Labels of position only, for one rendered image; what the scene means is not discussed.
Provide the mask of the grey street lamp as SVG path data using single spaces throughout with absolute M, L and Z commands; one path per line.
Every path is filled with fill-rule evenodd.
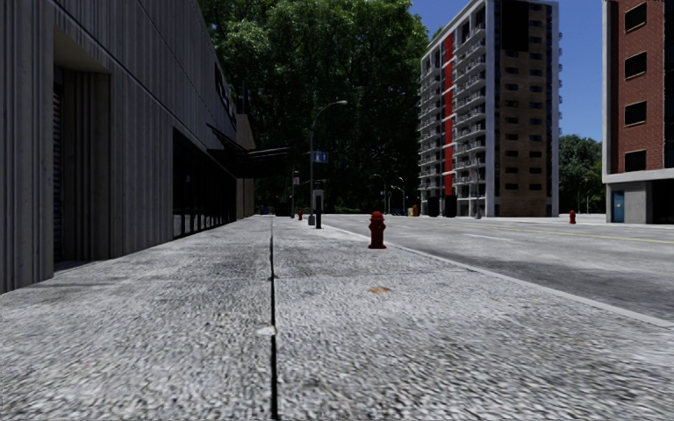
M 309 225 L 315 225 L 315 217 L 314 217 L 314 180 L 313 180 L 313 163 L 314 163 L 314 148 L 313 148 L 313 139 L 314 139 L 314 128 L 316 125 L 316 122 L 319 118 L 319 115 L 325 111 L 327 108 L 333 106 L 333 105 L 346 105 L 348 104 L 347 100 L 339 100 L 333 103 L 329 103 L 325 107 L 323 107 L 318 113 L 316 114 L 316 117 L 312 121 L 311 125 L 311 130 L 310 130 L 310 186 L 309 186 L 309 193 L 310 193 L 310 215 L 308 218 L 308 224 Z
M 399 177 L 398 177 L 398 180 L 400 180 L 401 183 L 402 183 L 402 184 L 401 184 L 401 185 L 402 185 L 401 187 L 400 187 L 400 186 L 395 186 L 395 185 L 393 185 L 393 184 L 392 184 L 390 187 L 391 187 L 392 189 L 397 189 L 398 191 L 400 191 L 400 192 L 402 193 L 402 196 L 401 196 L 401 197 L 402 197 L 402 198 L 401 198 L 401 201 L 402 201 L 402 208 L 401 208 L 401 209 L 402 209 L 402 211 L 400 211 L 400 215 L 405 215 L 405 216 L 407 216 L 408 212 L 407 212 L 407 208 L 406 208 L 405 180 L 404 180 L 404 178 L 403 178 L 402 176 L 399 176 Z

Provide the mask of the trees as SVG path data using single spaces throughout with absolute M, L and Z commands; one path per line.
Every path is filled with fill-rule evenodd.
M 227 82 L 245 101 L 256 143 L 289 146 L 279 176 L 255 185 L 258 204 L 310 201 L 313 180 L 329 213 L 378 211 L 391 184 L 414 191 L 419 59 L 427 29 L 412 0 L 199 0 Z
M 602 144 L 567 134 L 559 138 L 559 212 L 606 213 Z

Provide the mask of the brown and white apartment tower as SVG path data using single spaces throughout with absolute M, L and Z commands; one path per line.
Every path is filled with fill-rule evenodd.
M 559 5 L 468 0 L 420 62 L 419 211 L 554 217 Z

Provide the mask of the grey ribbed concrete building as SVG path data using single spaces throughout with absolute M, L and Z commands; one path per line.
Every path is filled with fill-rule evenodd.
M 0 294 L 253 214 L 242 106 L 198 0 L 0 0 Z

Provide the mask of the red brick building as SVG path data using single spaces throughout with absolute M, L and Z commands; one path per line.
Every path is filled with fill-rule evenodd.
M 674 0 L 603 0 L 602 23 L 606 219 L 674 225 Z

